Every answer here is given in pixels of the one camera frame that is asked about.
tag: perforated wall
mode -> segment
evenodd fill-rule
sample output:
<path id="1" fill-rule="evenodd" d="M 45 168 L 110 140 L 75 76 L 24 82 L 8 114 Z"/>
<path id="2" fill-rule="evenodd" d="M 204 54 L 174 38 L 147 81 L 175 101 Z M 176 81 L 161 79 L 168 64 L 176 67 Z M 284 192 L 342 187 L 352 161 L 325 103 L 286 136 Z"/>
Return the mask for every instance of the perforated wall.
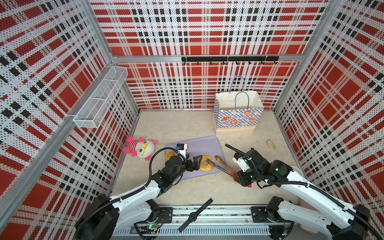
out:
<path id="1" fill-rule="evenodd" d="M 0 197 L 106 65 L 78 1 L 0 3 Z"/>
<path id="2" fill-rule="evenodd" d="M 383 22 L 383 1 L 344 0 L 278 112 L 309 180 L 369 207 L 382 235 Z"/>
<path id="3" fill-rule="evenodd" d="M 114 179 L 132 113 L 120 90 L 98 129 L 75 127 L 0 239 L 72 239 L 78 217 Z"/>
<path id="4" fill-rule="evenodd" d="M 244 90 L 256 90 L 265 109 L 273 109 L 296 62 L 122 63 L 140 109 L 213 108 L 215 94 L 229 91 L 235 76 Z M 238 78 L 233 90 L 239 91 Z"/>
<path id="5" fill-rule="evenodd" d="M 90 0 L 116 56 L 302 53 L 328 0 Z"/>

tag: white wire basket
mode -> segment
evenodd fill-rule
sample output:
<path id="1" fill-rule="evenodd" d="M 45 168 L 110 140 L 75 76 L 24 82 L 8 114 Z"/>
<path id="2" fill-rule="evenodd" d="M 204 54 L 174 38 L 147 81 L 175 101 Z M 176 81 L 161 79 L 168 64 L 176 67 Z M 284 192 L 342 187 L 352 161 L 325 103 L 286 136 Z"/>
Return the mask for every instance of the white wire basket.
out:
<path id="1" fill-rule="evenodd" d="M 127 76 L 126 68 L 111 67 L 74 118 L 76 125 L 85 128 L 98 128 Z"/>

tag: plush toy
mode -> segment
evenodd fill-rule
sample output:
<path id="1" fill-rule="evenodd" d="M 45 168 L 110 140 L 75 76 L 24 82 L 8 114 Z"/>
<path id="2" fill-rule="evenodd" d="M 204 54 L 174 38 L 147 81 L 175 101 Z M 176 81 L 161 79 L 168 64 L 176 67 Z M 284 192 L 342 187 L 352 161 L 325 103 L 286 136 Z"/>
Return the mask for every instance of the plush toy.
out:
<path id="1" fill-rule="evenodd" d="M 138 156 L 149 161 L 151 154 L 155 151 L 157 141 L 144 140 L 142 137 L 136 141 L 133 137 L 128 138 L 128 146 L 123 149 L 124 153 L 132 153 L 132 157 Z"/>

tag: beige floor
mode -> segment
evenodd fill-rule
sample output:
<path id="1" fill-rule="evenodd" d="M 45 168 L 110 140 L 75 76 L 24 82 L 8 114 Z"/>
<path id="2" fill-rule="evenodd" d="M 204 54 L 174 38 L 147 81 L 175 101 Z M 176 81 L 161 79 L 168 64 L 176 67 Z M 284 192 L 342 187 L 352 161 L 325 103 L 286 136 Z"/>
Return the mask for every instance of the beige floor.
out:
<path id="1" fill-rule="evenodd" d="M 157 140 L 156 149 L 165 147 L 170 142 L 182 142 L 215 135 L 212 124 L 213 112 L 210 111 L 144 111 L 141 113 L 133 137 Z M 244 152 L 255 148 L 269 162 L 281 160 L 295 166 L 276 119 L 271 111 L 266 111 L 253 134 L 229 135 L 218 137 L 227 163 L 239 170 L 232 161 L 234 151 L 224 146 L 232 145 Z M 266 145 L 268 139 L 276 144 L 273 150 Z M 158 154 L 152 163 L 152 173 L 164 167 L 164 154 Z M 111 195 L 124 193 L 143 184 L 148 179 L 149 161 L 131 157 L 127 154 L 116 185 Z M 212 198 L 214 204 L 267 204 L 273 196 L 298 203 L 298 197 L 276 186 L 260 189 L 256 184 L 252 188 L 242 187 L 227 174 L 217 174 L 181 180 L 165 194 L 156 198 L 158 204 L 203 204 Z"/>

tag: cutting board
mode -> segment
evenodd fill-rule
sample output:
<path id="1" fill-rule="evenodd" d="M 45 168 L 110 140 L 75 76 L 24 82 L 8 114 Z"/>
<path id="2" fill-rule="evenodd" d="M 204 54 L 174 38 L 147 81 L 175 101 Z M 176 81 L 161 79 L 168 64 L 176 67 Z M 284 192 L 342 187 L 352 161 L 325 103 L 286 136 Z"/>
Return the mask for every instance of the cutting board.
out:
<path id="1" fill-rule="evenodd" d="M 195 138 L 195 139 L 190 139 L 185 141 L 173 142 L 168 144 L 166 147 L 176 148 L 176 144 L 178 143 L 187 144 L 188 148 L 187 148 L 186 154 L 189 154 L 189 159 L 193 159 L 193 157 L 196 157 L 199 155 L 209 155 L 214 160 L 215 160 L 215 156 L 219 156 L 223 161 L 225 161 L 224 154 L 220 146 L 220 142 L 218 141 L 218 138 L 216 136 L 200 137 L 200 138 Z M 223 164 L 218 163 L 216 160 L 214 161 L 214 163 L 226 169 Z M 183 173 L 182 180 L 193 178 L 193 177 L 200 177 L 200 176 L 213 174 L 217 172 L 221 172 L 221 170 L 216 167 L 214 167 L 209 172 L 203 172 L 201 170 L 197 170 L 193 172 L 186 171 L 185 173 Z"/>

